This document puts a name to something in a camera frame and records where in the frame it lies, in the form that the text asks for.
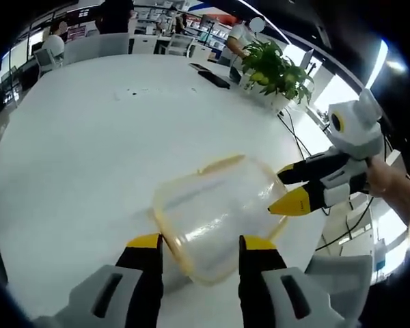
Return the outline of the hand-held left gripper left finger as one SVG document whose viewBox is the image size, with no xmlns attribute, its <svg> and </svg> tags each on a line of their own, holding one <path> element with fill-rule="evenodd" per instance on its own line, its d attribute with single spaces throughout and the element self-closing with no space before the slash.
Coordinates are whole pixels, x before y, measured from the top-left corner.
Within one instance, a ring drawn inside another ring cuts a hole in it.
<svg viewBox="0 0 410 328">
<path fill-rule="evenodd" d="M 68 304 L 35 327 L 156 327 L 163 297 L 163 236 L 129 241 L 115 265 L 105 265 L 75 286 Z"/>
</svg>

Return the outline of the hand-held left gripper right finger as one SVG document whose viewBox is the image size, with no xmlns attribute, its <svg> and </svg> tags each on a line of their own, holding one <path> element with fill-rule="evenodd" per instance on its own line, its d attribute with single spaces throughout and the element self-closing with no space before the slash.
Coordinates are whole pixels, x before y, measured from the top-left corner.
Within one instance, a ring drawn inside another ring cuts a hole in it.
<svg viewBox="0 0 410 328">
<path fill-rule="evenodd" d="M 244 327 L 357 327 L 362 258 L 314 256 L 289 267 L 266 239 L 239 237 L 238 297 Z"/>
</svg>

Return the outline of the person's right hand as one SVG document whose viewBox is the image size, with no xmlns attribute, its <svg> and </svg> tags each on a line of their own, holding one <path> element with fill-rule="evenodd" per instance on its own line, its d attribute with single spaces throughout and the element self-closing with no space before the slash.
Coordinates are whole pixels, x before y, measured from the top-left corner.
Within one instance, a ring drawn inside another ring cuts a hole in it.
<svg viewBox="0 0 410 328">
<path fill-rule="evenodd" d="M 410 182 L 402 171 L 389 166 L 385 161 L 375 156 L 368 160 L 366 175 L 369 194 L 375 197 L 381 197 L 388 191 L 392 191 L 394 187 Z"/>
</svg>

